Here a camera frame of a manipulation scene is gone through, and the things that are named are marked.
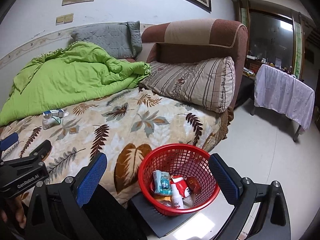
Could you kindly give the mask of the left hand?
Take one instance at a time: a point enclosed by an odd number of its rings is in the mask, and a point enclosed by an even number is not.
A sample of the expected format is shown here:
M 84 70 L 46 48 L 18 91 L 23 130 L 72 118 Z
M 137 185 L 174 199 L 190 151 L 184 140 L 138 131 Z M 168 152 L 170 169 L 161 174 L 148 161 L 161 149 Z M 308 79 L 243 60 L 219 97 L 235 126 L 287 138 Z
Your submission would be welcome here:
M 10 199 L 1 199 L 1 221 L 7 223 L 10 218 L 13 218 L 19 224 L 20 228 L 25 228 L 26 216 L 22 206 L 20 196 Z

